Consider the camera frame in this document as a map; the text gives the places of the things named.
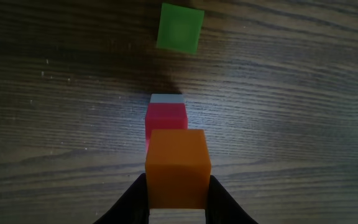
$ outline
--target toy block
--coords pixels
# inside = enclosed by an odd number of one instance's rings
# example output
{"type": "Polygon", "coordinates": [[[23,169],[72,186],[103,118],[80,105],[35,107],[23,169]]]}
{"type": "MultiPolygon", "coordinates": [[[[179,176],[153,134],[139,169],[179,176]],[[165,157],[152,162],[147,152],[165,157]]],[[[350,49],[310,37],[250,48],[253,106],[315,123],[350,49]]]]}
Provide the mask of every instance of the toy block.
{"type": "Polygon", "coordinates": [[[150,208],[206,208],[211,161],[203,130],[153,130],[145,169],[150,208]]]}
{"type": "Polygon", "coordinates": [[[195,54],[203,19],[202,10],[163,3],[157,48],[195,54]]]}
{"type": "Polygon", "coordinates": [[[183,95],[153,94],[145,117],[146,151],[153,129],[187,129],[183,95]]]}

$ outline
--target green square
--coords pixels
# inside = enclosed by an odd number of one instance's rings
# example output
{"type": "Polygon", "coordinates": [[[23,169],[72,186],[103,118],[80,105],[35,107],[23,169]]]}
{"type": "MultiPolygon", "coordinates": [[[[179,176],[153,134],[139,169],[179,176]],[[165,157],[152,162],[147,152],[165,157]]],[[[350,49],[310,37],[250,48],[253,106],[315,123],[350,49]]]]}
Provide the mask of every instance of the green square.
{"type": "Polygon", "coordinates": [[[204,11],[163,3],[157,48],[195,54],[204,11]]]}

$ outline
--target orange block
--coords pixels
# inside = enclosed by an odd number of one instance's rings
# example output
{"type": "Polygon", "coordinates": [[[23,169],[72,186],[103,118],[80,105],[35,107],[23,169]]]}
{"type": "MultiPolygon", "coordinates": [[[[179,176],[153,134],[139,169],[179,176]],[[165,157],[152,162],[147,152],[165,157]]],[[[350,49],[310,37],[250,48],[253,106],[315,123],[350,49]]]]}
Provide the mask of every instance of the orange block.
{"type": "Polygon", "coordinates": [[[153,130],[145,169],[150,208],[206,208],[211,161],[203,130],[153,130]]]}

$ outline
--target pink block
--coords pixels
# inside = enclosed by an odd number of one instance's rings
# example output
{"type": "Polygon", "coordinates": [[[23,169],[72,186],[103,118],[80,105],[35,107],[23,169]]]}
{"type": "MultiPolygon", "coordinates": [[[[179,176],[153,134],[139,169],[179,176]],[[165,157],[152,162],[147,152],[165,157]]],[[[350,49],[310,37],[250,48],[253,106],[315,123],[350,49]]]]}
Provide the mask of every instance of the pink block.
{"type": "Polygon", "coordinates": [[[145,118],[146,151],[153,129],[187,129],[184,103],[149,103],[145,118]]]}

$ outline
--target gray block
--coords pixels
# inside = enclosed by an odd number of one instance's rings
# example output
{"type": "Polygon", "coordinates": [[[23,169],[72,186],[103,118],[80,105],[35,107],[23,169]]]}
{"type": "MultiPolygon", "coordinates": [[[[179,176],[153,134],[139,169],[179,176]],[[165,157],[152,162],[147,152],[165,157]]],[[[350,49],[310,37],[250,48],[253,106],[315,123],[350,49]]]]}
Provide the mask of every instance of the gray block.
{"type": "Polygon", "coordinates": [[[185,103],[182,94],[152,94],[150,103],[185,103]]]}

